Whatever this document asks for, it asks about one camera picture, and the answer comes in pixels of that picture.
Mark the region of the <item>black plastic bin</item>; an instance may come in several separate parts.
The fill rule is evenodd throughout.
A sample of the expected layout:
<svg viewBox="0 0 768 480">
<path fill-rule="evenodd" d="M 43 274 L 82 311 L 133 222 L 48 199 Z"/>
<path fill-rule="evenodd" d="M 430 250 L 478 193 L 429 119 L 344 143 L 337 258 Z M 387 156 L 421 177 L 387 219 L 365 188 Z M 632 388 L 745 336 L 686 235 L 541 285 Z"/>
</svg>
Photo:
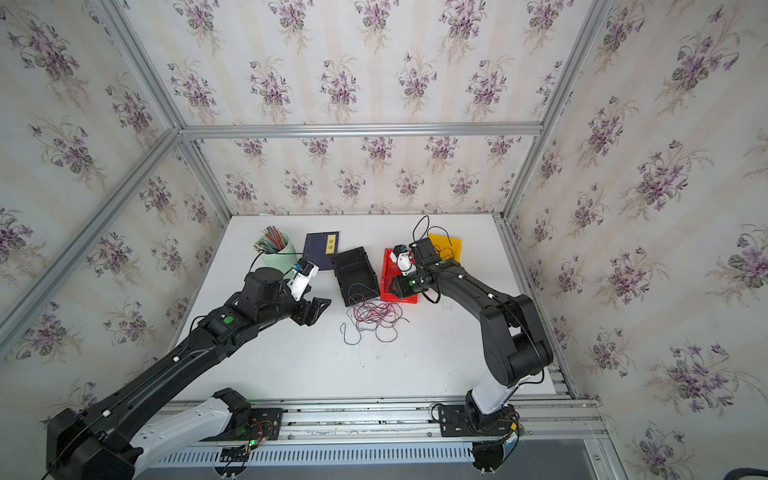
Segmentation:
<svg viewBox="0 0 768 480">
<path fill-rule="evenodd" d="M 337 253 L 331 262 L 346 307 L 380 297 L 378 277 L 363 247 Z"/>
</svg>

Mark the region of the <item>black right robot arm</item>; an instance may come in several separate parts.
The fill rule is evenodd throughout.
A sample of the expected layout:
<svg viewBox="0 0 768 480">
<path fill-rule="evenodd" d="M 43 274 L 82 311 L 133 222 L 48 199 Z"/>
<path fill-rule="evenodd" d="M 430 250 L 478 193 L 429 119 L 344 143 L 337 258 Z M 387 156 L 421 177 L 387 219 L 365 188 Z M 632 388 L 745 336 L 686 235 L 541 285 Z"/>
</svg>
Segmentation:
<svg viewBox="0 0 768 480">
<path fill-rule="evenodd" d="M 524 384 L 538 384 L 554 360 L 551 343 L 532 299 L 512 296 L 484 284 L 454 260 L 416 266 L 395 276 L 389 292 L 398 298 L 437 293 L 473 316 L 480 325 L 482 349 L 488 372 L 469 391 L 472 413 L 491 416 Z"/>
</svg>

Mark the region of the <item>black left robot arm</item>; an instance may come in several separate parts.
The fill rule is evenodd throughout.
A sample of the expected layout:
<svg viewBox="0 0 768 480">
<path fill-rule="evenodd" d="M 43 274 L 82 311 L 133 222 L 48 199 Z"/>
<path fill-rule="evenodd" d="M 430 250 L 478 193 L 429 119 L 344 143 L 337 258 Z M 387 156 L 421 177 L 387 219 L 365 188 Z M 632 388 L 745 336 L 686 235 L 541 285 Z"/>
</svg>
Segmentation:
<svg viewBox="0 0 768 480">
<path fill-rule="evenodd" d="M 82 411 L 65 408 L 48 421 L 44 475 L 51 479 L 134 479 L 201 440 L 233 435 L 247 445 L 264 436 L 251 403 L 232 388 L 160 422 L 153 417 L 205 372 L 281 320 L 314 325 L 331 302 L 307 299 L 307 278 L 287 281 L 260 267 L 243 288 L 200 317 L 167 355 L 113 394 Z"/>
</svg>

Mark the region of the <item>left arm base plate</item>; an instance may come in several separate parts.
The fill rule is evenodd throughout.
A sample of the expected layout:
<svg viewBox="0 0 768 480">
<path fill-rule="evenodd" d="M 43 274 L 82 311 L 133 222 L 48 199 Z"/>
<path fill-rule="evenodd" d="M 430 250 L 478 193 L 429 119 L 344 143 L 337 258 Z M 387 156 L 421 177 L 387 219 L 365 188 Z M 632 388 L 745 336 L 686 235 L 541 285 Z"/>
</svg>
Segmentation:
<svg viewBox="0 0 768 480">
<path fill-rule="evenodd" d="M 283 410 L 280 408 L 252 408 L 248 414 L 236 413 L 225 424 L 222 432 L 203 439 L 203 442 L 277 440 Z"/>
</svg>

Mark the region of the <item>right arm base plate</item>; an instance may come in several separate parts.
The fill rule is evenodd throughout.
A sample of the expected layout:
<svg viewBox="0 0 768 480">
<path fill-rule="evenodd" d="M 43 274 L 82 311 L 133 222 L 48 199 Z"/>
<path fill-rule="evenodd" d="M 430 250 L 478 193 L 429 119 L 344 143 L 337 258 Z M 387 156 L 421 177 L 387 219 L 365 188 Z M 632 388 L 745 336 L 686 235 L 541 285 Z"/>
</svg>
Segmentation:
<svg viewBox="0 0 768 480">
<path fill-rule="evenodd" d="M 443 438 L 504 437 L 519 424 L 519 414 L 513 406 L 484 415 L 469 405 L 436 403 L 430 408 L 430 417 Z"/>
</svg>

